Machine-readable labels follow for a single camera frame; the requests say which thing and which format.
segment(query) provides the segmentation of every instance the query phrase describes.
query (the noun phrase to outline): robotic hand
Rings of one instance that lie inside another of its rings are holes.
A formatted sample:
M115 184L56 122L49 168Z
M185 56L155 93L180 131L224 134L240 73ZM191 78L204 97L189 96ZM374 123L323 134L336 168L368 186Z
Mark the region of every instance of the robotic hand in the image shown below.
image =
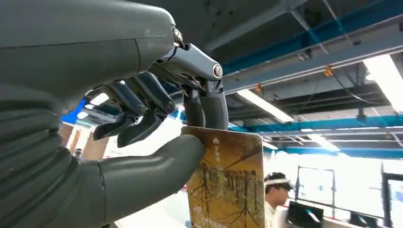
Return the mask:
M98 126L94 140L118 135L118 147L145 139L175 110L156 76L180 88L190 126L228 129L228 111L222 86L222 68L192 44L183 43L173 29L171 51L144 73L100 88L121 110L115 123ZM135 124L140 116L144 118Z
M183 90L188 125L227 128L220 65L183 43L161 8L2 0L0 34L1 227L99 228L177 192L199 165L204 146L191 135L150 156L73 158L60 146L60 117L91 89L121 107L117 122L95 134L118 134L120 146L144 139L173 111L156 77Z

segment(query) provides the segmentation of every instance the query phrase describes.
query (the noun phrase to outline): card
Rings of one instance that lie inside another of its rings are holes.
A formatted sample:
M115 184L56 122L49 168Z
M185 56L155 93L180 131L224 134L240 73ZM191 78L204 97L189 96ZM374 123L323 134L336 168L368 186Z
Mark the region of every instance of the card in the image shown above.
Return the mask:
M206 148L186 184L192 227L264 228L262 138L257 134L182 128Z

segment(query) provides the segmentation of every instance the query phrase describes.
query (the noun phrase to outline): white shirt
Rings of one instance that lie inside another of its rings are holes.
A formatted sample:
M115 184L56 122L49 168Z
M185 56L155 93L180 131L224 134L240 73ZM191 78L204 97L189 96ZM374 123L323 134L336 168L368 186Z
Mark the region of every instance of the white shirt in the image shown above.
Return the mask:
M265 228L275 228L274 215L276 210L265 201Z

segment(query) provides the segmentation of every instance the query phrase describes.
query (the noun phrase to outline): man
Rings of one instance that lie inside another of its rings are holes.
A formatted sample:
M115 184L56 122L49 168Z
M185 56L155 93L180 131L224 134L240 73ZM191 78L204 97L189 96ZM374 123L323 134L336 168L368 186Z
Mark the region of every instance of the man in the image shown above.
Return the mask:
M81 160L81 159L83 159L82 158L82 156L83 156L83 150L82 149L76 149L76 151L74 152L74 156L77 158L77 159L79 159L79 160Z
M281 172L272 172L265 182L265 228L277 228L274 221L276 207L284 205L292 189L290 180Z

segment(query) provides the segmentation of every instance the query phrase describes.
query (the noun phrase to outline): dark hair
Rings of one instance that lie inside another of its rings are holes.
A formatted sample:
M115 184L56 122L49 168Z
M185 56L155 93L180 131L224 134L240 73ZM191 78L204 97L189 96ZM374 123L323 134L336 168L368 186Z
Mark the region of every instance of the dark hair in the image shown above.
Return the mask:
M269 181L269 180L276 180L276 179L286 179L286 175L283 174L282 172L272 172L269 173L264 181ZM279 189L279 188L284 188L286 190L290 190L291 186L289 184L273 184L273 185L266 185L265 186L265 194L270 192L270 189L275 188L275 189Z

